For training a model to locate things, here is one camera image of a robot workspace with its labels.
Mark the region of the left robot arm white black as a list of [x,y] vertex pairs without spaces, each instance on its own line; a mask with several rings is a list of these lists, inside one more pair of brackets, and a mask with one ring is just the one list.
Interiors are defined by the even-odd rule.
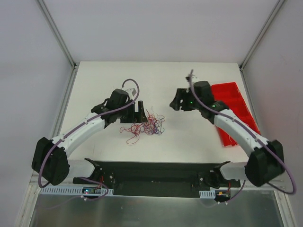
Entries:
[[45,187],[42,179],[54,186],[67,178],[99,183],[102,175],[100,165],[89,158],[71,160],[69,157],[79,145],[116,120],[121,123],[146,122],[142,101],[138,102],[139,110],[134,110],[138,95],[137,88],[115,89],[110,98],[93,107],[73,129],[52,139],[41,138],[32,161],[32,169],[38,173],[39,187]]

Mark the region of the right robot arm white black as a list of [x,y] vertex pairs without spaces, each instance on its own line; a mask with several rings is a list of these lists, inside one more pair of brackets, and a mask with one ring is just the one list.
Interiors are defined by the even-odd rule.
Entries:
[[213,181],[225,186],[230,180],[248,180],[260,187],[285,172],[282,166],[282,144],[262,137],[241,121],[223,101],[215,100],[207,81],[193,84],[193,88],[178,88],[170,103],[175,111],[198,110],[211,124],[222,129],[244,150],[247,162],[226,161],[215,168]]

